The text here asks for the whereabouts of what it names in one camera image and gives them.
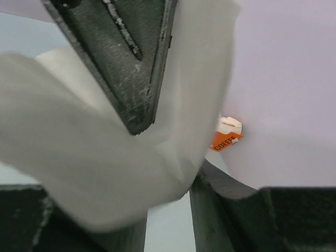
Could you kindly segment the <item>single white paper filter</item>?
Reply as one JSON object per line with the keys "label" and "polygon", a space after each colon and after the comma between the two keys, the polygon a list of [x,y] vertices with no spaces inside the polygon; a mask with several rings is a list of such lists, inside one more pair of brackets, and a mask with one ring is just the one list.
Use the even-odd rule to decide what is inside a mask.
{"label": "single white paper filter", "polygon": [[139,136],[72,48],[1,55],[1,162],[38,180],[81,226],[105,231],[181,198],[231,80],[235,1],[181,1],[156,122]]}

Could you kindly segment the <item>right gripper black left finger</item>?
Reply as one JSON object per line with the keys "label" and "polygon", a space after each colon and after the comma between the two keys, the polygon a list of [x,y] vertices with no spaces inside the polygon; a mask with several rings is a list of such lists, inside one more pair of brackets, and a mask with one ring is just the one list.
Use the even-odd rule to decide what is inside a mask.
{"label": "right gripper black left finger", "polygon": [[1,186],[1,251],[144,251],[146,219],[111,232],[89,232],[39,185]]}

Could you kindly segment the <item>white paper coffee filters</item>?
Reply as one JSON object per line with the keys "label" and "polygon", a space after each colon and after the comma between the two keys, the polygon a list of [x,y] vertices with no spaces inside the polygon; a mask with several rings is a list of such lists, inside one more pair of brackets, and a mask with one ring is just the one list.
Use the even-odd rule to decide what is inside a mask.
{"label": "white paper coffee filters", "polygon": [[242,123],[232,117],[219,117],[216,130],[223,134],[229,134],[231,132],[241,134]]}

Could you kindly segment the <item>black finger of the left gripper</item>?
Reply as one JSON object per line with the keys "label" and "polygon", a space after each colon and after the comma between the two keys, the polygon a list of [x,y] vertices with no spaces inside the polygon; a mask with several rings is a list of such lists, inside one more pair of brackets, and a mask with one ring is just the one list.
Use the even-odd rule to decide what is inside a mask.
{"label": "black finger of the left gripper", "polygon": [[176,1],[43,1],[131,135],[155,121]]}

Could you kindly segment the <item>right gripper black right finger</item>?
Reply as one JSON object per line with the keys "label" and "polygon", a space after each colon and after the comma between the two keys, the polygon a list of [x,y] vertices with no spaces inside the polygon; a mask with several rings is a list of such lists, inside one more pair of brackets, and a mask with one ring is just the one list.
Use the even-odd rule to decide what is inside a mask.
{"label": "right gripper black right finger", "polygon": [[204,161],[190,189],[197,251],[335,251],[335,188],[251,188]]}

